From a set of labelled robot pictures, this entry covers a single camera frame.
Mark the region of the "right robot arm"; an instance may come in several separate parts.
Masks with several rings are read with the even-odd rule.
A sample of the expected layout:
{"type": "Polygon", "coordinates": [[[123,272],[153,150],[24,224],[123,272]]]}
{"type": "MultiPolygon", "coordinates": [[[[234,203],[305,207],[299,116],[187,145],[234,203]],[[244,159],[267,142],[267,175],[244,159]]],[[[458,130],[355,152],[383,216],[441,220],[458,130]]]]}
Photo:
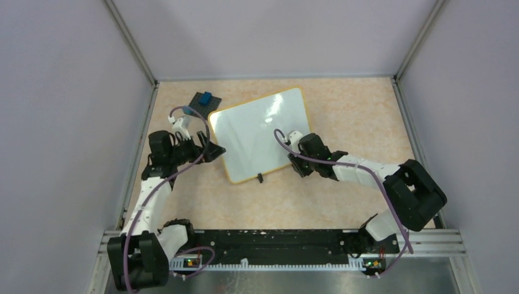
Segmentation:
{"type": "Polygon", "coordinates": [[[376,252],[390,235],[421,231],[447,203],[445,193],[414,159],[384,164],[345,151],[331,152],[315,133],[292,131],[284,143],[300,177],[317,173],[322,178],[357,183],[382,193],[388,209],[369,218],[359,230],[359,245],[366,252],[376,252]]]}

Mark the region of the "yellow framed whiteboard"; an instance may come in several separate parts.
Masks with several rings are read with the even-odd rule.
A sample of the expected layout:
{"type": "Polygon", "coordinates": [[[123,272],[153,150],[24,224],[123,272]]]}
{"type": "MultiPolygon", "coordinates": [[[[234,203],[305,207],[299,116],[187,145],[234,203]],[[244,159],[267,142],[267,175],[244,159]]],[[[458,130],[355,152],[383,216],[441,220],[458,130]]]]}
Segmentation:
{"type": "Polygon", "coordinates": [[[233,184],[289,165],[275,129],[285,135],[311,131],[304,94],[298,87],[213,111],[208,121],[216,143],[226,149],[222,158],[233,184]]]}

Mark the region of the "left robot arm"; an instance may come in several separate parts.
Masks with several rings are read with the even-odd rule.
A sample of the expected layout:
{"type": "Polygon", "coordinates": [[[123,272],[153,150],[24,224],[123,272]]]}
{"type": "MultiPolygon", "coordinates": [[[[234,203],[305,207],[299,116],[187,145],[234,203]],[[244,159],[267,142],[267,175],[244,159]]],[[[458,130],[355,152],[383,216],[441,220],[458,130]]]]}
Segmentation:
{"type": "Polygon", "coordinates": [[[189,253],[196,246],[193,226],[187,219],[176,219],[159,226],[166,199],[171,195],[181,171],[209,163],[226,149],[197,133],[184,138],[166,130],[149,135],[150,154],[141,175],[141,192],[128,223],[119,236],[110,238],[107,252],[116,288],[137,292],[164,286],[170,275],[170,261],[180,251],[189,253]]]}

